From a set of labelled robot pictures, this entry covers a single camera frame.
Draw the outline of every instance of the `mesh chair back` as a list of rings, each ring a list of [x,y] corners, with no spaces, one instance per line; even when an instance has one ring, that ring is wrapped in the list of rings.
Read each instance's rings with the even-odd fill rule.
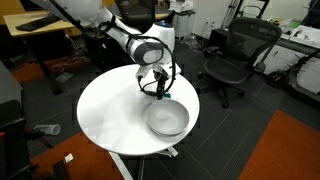
[[[139,30],[148,30],[155,21],[155,0],[115,0],[122,21]]]
[[[257,57],[273,46],[281,33],[281,29],[270,22],[247,17],[237,18],[229,26],[224,53],[248,62],[248,68],[251,69]]]

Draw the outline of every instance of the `office chair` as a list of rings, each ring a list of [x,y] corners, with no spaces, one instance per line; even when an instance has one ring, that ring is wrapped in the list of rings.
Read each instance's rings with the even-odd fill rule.
[[[267,21],[255,18],[237,18],[230,23],[225,47],[210,47],[214,56],[204,64],[205,77],[217,83],[224,95],[223,107],[230,105],[226,88],[232,88],[243,97],[245,91],[234,85],[244,82],[253,73],[253,64],[266,49],[274,46],[281,36],[281,29]]]
[[[121,20],[145,33],[155,21],[155,0],[115,0]]]

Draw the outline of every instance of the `monitor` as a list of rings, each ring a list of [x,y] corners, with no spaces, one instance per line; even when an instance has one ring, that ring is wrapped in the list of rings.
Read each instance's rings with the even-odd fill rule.
[[[23,9],[25,11],[38,11],[38,10],[44,10],[42,7],[36,5],[35,3],[33,3],[30,0],[20,0]]]

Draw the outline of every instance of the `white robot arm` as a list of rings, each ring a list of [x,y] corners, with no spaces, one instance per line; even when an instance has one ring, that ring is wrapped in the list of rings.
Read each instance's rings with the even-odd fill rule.
[[[140,65],[136,74],[139,82],[153,69],[155,78],[158,80],[159,92],[157,90],[156,93],[158,98],[161,98],[161,91],[165,93],[171,87],[175,75],[180,73],[179,66],[172,63],[174,62],[172,53],[175,43],[174,29],[167,23],[154,23],[146,33],[141,34],[115,18],[101,0],[31,1],[76,26],[95,27],[114,38],[131,59]],[[172,78],[171,84],[164,90],[164,83],[169,78]]]

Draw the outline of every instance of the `gray carpet floor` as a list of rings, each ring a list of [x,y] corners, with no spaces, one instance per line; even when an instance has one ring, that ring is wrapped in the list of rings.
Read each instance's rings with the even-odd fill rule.
[[[209,84],[197,78],[207,60],[202,53],[191,51],[187,45],[176,42],[176,55],[183,76],[194,87]],[[45,79],[23,84],[28,123],[31,126],[60,124],[62,127],[59,135],[46,137],[53,145],[81,131],[76,117],[77,101],[84,88],[101,71],[90,65],[70,73],[74,76],[60,84],[63,93],[59,95],[51,93]],[[319,105],[289,91],[270,87],[260,74],[254,74],[241,86],[247,90],[246,96],[240,98],[230,92],[231,106],[228,109],[221,106],[220,92],[214,88],[202,91],[199,94],[197,125],[175,146],[179,155],[174,158],[158,154],[147,156],[144,179],[237,179],[276,109],[320,130]],[[28,142],[28,147],[31,157],[47,150],[37,141]],[[132,176],[136,177],[139,157],[120,157]]]

